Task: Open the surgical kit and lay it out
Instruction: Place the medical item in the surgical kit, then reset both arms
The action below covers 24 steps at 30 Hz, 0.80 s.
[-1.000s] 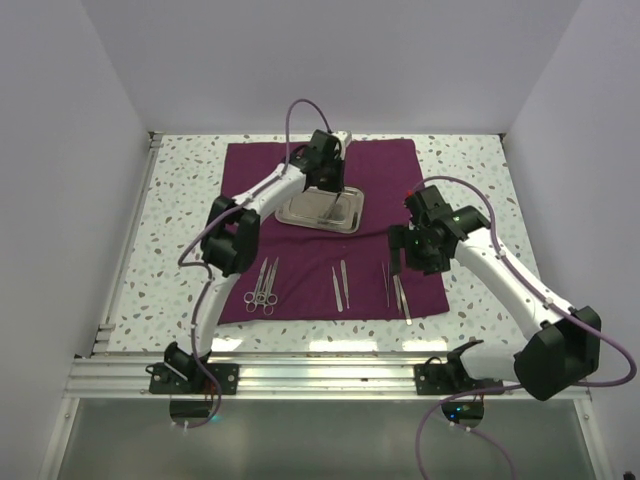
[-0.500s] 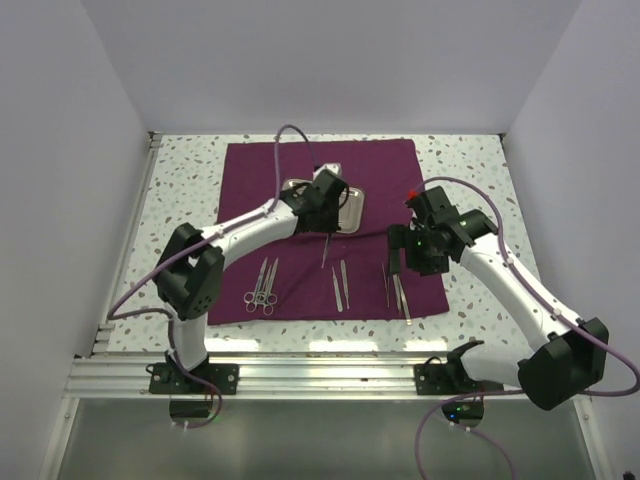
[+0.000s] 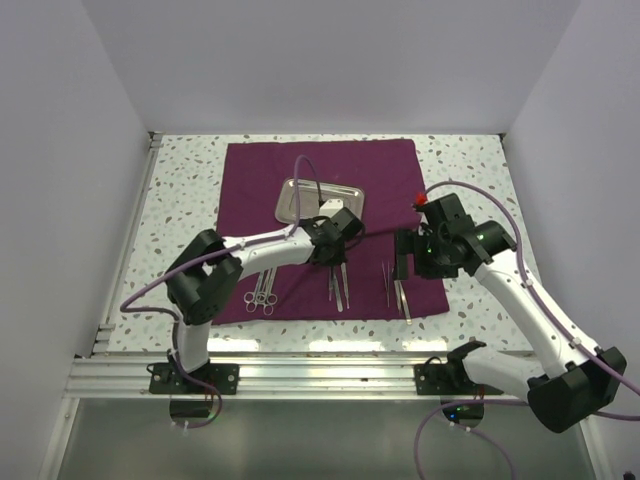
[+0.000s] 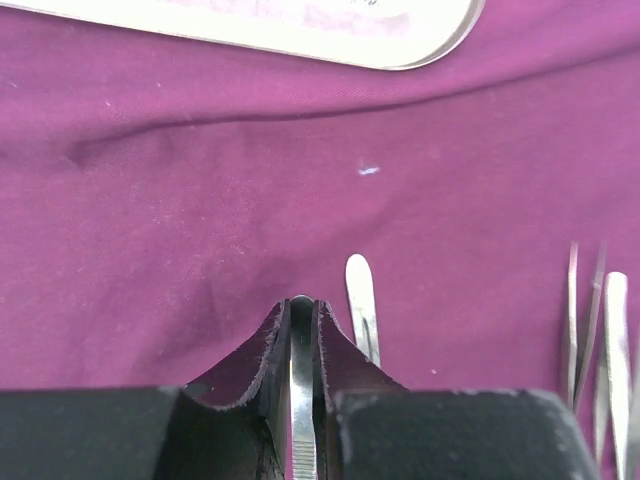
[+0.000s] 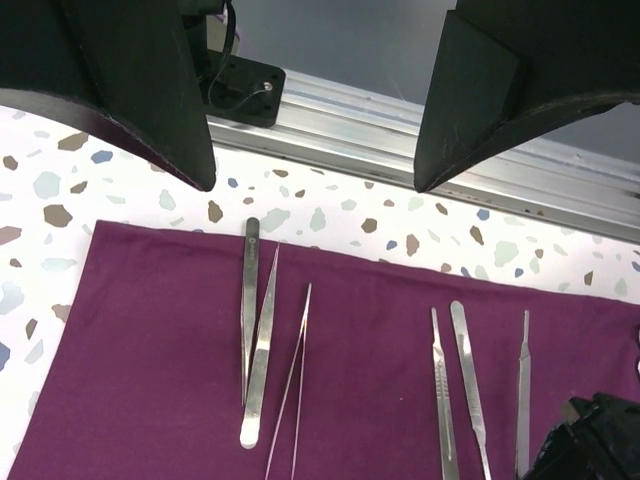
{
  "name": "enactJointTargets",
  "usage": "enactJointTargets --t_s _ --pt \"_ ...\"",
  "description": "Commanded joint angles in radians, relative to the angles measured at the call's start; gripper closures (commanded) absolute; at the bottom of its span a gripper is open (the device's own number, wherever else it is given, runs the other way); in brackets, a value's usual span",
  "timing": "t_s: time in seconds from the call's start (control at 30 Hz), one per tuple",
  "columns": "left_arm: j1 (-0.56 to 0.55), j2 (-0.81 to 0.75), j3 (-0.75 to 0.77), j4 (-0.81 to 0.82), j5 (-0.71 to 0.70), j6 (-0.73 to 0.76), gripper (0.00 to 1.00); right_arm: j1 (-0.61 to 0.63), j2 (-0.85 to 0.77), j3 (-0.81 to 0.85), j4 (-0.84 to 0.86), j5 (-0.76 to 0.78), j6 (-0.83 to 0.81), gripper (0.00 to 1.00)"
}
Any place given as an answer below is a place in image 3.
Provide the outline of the purple cloth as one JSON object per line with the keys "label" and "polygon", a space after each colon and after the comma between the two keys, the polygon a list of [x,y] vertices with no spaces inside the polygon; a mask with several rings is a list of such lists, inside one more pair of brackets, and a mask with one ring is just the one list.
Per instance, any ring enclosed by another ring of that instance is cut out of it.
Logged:
{"label": "purple cloth", "polygon": [[329,270],[285,266],[276,272],[274,320],[396,320],[393,287],[382,268],[394,261],[394,233],[413,229],[412,205],[425,190],[413,141],[407,139],[231,144],[224,163],[217,231],[245,236],[282,228],[275,217],[285,181],[319,180],[364,193],[365,237],[347,254],[349,298],[338,308],[328,297]]}

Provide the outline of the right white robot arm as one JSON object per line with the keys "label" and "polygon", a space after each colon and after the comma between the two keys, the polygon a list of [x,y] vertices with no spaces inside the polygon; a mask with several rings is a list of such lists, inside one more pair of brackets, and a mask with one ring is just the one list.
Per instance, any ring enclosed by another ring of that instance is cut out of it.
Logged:
{"label": "right white robot arm", "polygon": [[464,395],[482,387],[528,404],[550,431],[562,433],[609,405],[627,362],[615,347],[602,349],[572,322],[518,265],[517,244],[497,222],[433,228],[425,223],[394,235],[393,279],[410,272],[426,279],[455,278],[467,272],[489,291],[533,348],[528,361],[511,357],[479,340],[451,350],[444,362],[415,367],[419,393]]}

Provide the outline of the steel instrument tray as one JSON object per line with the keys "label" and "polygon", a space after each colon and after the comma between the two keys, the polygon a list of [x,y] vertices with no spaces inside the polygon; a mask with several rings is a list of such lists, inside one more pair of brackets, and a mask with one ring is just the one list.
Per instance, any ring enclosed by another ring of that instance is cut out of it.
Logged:
{"label": "steel instrument tray", "polygon": [[[298,181],[300,194],[301,218],[311,218],[318,214],[320,206],[317,185],[314,180],[300,179]],[[354,186],[333,183],[320,183],[320,191],[324,201],[341,200],[359,219],[362,218],[365,203],[365,193]],[[275,219],[283,224],[293,224],[296,218],[296,200],[294,179],[284,181],[276,202]]]}

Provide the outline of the surgical scissors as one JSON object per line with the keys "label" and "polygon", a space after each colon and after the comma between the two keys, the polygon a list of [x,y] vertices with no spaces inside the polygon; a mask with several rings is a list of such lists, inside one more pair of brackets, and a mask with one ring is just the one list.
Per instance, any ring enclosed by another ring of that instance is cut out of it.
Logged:
{"label": "surgical scissors", "polygon": [[262,272],[260,272],[258,274],[257,280],[256,280],[256,284],[255,284],[254,288],[251,291],[247,291],[244,294],[243,300],[244,300],[246,305],[257,304],[259,302],[257,297],[261,293],[261,288],[262,288],[263,281],[264,281],[264,271],[262,271]]}

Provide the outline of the surgical forceps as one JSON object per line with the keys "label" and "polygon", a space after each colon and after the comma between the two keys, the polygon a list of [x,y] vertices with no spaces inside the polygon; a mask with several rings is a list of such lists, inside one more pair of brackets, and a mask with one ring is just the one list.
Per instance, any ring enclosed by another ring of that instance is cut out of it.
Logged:
{"label": "surgical forceps", "polygon": [[278,297],[273,292],[273,283],[276,275],[275,269],[269,269],[258,274],[255,286],[252,290],[244,295],[246,311],[254,313],[258,308],[262,309],[262,313],[270,316]]}

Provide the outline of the steel tweezers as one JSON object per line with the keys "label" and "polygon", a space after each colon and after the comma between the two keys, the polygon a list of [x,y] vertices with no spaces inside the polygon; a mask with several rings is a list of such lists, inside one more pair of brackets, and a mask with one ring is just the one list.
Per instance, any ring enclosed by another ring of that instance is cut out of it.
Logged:
{"label": "steel tweezers", "polygon": [[397,309],[398,309],[399,315],[403,316],[404,315],[404,308],[403,308],[403,292],[402,292],[401,281],[400,280],[394,280],[393,281],[393,285],[394,285],[394,293],[395,293]]}
{"label": "steel tweezers", "polygon": [[391,269],[389,262],[382,262],[382,273],[384,280],[384,289],[386,295],[386,305],[390,307],[390,299],[391,299]]}
{"label": "steel tweezers", "polygon": [[403,284],[402,284],[402,292],[403,292],[403,308],[404,308],[404,318],[405,321],[408,325],[411,325],[413,323],[411,314],[410,314],[410,310],[409,310],[409,304],[408,304],[408,299],[406,296],[406,292],[404,290]]}

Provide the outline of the ring handled clamp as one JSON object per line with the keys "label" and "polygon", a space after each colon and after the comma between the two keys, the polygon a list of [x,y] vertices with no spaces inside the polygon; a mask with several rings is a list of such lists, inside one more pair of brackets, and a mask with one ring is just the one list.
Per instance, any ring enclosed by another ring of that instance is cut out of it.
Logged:
{"label": "ring handled clamp", "polygon": [[261,293],[257,297],[258,305],[262,306],[274,306],[278,301],[277,295],[274,293],[274,283],[277,275],[277,269],[271,268],[264,271],[264,281],[261,288]]}

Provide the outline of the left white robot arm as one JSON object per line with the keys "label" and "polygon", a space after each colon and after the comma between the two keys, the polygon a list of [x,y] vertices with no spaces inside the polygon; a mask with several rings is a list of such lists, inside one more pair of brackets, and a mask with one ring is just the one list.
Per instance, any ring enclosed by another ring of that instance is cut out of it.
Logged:
{"label": "left white robot arm", "polygon": [[210,324],[239,282],[289,265],[339,264],[351,239],[329,220],[246,237],[221,237],[213,230],[199,234],[172,264],[166,280],[168,299],[180,313],[172,340],[175,384],[193,393],[207,383]]}

